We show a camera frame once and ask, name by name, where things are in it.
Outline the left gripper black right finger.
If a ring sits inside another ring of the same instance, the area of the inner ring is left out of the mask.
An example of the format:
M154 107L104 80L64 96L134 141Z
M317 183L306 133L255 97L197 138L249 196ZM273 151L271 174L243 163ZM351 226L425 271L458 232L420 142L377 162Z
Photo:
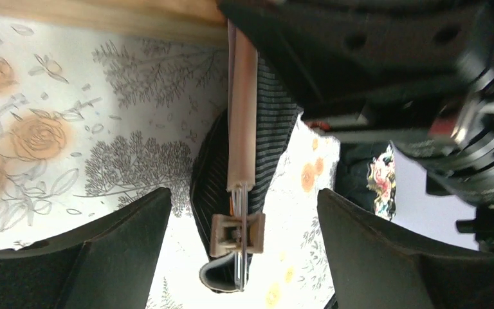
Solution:
M317 211L339 308L494 308L494 253L417 234L329 189Z

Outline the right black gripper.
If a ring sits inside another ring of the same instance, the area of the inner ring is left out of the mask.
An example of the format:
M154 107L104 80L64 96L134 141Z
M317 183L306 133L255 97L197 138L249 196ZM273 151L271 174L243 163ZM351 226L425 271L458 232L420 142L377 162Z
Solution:
M343 142L392 142L425 169L428 194L455 195L476 208L457 230L494 253L494 79L480 91L393 106L325 104L302 119Z

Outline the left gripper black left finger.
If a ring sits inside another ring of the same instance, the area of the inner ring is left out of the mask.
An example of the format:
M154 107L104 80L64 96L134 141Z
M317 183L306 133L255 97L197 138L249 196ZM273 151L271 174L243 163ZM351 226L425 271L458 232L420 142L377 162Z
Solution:
M159 188L19 250L0 250L0 308L144 308L171 212Z

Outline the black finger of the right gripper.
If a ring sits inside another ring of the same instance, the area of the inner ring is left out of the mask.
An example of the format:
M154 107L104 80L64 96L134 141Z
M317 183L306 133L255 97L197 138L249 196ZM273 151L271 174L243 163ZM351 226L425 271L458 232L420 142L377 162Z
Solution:
M494 1L220 1L305 109L468 100L494 79Z

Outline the black underwear orange trim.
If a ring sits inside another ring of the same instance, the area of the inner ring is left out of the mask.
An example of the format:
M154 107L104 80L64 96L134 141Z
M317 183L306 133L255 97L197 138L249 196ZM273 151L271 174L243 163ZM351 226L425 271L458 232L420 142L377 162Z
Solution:
M230 215L230 193L242 185L248 201L240 214L258 215L280 156L299 114L299 107L261 55L248 78L235 76L231 110L214 122L194 161L190 202L197 231L211 253L213 217Z

